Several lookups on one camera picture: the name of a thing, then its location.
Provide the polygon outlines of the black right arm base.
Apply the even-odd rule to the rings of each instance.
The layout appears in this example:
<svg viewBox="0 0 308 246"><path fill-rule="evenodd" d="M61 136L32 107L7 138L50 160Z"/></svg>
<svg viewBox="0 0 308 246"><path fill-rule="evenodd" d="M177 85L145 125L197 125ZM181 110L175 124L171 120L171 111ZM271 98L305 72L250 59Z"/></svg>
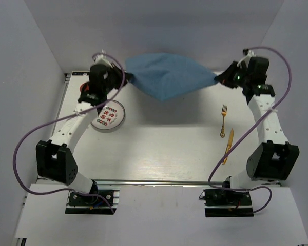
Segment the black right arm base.
<svg viewBox="0 0 308 246"><path fill-rule="evenodd" d="M205 217L253 217L254 211L249 192L221 189L203 190L199 199L204 201Z"/></svg>

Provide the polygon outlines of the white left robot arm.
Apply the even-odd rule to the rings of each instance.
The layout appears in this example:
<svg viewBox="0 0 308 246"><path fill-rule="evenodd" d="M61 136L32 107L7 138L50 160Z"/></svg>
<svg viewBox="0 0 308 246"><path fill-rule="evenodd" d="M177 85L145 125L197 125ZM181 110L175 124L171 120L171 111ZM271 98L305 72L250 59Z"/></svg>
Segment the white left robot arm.
<svg viewBox="0 0 308 246"><path fill-rule="evenodd" d="M98 189L94 180L78 171L73 152L90 123L106 105L108 94L122 89L132 74L101 58L90 67L88 78L89 81L81 85L75 116L66 120L49 140L36 145L36 164L40 177L62 183L81 193L86 204L94 204Z"/></svg>

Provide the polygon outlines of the white plate with red characters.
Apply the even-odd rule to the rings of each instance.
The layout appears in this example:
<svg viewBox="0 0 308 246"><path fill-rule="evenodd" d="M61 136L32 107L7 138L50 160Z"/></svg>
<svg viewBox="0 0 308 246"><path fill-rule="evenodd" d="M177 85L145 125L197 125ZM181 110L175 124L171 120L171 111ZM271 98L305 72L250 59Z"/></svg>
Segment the white plate with red characters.
<svg viewBox="0 0 308 246"><path fill-rule="evenodd" d="M117 130L122 125L125 117L124 106L116 100L111 100L101 109L91 125L97 131L111 132Z"/></svg>

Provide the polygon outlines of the aluminium table edge rail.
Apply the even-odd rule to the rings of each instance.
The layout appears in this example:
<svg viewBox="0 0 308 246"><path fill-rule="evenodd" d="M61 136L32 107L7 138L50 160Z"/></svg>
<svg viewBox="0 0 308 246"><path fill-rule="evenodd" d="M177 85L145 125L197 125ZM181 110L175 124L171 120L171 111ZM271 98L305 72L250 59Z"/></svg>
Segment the aluminium table edge rail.
<svg viewBox="0 0 308 246"><path fill-rule="evenodd" d="M208 185L208 181L176 181L176 180L130 180L130 179L95 179L100 185ZM45 178L37 178L37 184L59 184L57 181L52 181ZM220 186L221 181L211 181L212 185ZM268 186L281 186L279 182L264 183Z"/></svg>

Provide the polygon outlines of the gold knife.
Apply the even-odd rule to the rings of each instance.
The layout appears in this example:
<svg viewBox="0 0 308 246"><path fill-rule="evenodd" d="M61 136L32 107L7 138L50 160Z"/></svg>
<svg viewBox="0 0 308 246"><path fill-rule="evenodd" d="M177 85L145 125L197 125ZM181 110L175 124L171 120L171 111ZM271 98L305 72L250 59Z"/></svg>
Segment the gold knife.
<svg viewBox="0 0 308 246"><path fill-rule="evenodd" d="M229 134L225 154L231 149L231 147L233 145L233 139L234 139L234 130L232 128L231 131L230 131L230 134ZM228 159L228 156L224 158L224 160L222 162L223 165L225 165L225 163L227 162L227 159Z"/></svg>

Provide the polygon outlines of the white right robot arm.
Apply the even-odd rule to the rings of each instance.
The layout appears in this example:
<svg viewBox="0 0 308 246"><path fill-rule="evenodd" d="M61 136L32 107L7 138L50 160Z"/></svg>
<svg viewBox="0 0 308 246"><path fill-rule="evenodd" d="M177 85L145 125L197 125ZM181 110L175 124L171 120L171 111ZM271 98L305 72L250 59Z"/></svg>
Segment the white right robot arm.
<svg viewBox="0 0 308 246"><path fill-rule="evenodd" d="M229 88L242 88L251 110L259 145L248 158L246 168L228 178L229 187L222 190L222 200L234 204L241 190L250 190L264 182L287 180L299 154L297 145L290 144L280 125L275 109L275 91L266 83L269 60L247 55L232 64L215 81Z"/></svg>

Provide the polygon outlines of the gold fork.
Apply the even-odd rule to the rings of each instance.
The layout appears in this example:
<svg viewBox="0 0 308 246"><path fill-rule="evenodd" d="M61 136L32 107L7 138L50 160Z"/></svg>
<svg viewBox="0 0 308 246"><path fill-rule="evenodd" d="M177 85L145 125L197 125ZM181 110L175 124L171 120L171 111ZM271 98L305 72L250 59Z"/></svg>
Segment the gold fork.
<svg viewBox="0 0 308 246"><path fill-rule="evenodd" d="M224 138L225 137L225 117L227 115L227 104L224 104L221 110L221 115L222 115L222 126L221 126L221 132L220 132L220 137Z"/></svg>

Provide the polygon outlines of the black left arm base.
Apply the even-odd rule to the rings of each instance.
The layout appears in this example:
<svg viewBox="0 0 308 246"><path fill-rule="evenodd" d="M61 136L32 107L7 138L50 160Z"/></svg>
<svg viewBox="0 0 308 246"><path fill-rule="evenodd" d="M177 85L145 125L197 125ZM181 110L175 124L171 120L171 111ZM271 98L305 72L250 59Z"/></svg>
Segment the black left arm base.
<svg viewBox="0 0 308 246"><path fill-rule="evenodd" d="M98 185L98 194L105 198L115 212L120 197L119 186ZM107 203L100 197L87 197L76 192L69 192L65 214L113 215Z"/></svg>

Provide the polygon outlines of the pink plastic cup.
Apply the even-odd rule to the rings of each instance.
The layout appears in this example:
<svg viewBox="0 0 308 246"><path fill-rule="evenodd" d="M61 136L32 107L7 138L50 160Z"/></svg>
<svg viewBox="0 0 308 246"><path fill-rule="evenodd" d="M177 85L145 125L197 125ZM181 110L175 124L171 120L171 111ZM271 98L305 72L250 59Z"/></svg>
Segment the pink plastic cup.
<svg viewBox="0 0 308 246"><path fill-rule="evenodd" d="M90 87L89 87L89 82L83 83L80 86L80 92L84 93L84 92L89 92L90 91Z"/></svg>

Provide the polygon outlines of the left table corner label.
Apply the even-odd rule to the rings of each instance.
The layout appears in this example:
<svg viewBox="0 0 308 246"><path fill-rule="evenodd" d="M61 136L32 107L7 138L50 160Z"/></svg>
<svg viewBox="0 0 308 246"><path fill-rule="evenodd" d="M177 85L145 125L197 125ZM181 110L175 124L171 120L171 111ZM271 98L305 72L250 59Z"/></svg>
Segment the left table corner label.
<svg viewBox="0 0 308 246"><path fill-rule="evenodd" d="M74 71L72 72L72 76L88 76L89 72L87 71Z"/></svg>

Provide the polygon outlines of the blue cloth napkin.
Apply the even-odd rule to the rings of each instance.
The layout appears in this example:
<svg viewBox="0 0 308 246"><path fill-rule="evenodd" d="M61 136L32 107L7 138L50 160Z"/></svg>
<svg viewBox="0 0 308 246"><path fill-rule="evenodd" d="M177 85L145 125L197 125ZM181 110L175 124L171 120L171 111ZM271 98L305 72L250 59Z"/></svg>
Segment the blue cloth napkin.
<svg viewBox="0 0 308 246"><path fill-rule="evenodd" d="M170 53L142 54L125 62L141 92L165 101L216 84L216 74L193 59Z"/></svg>

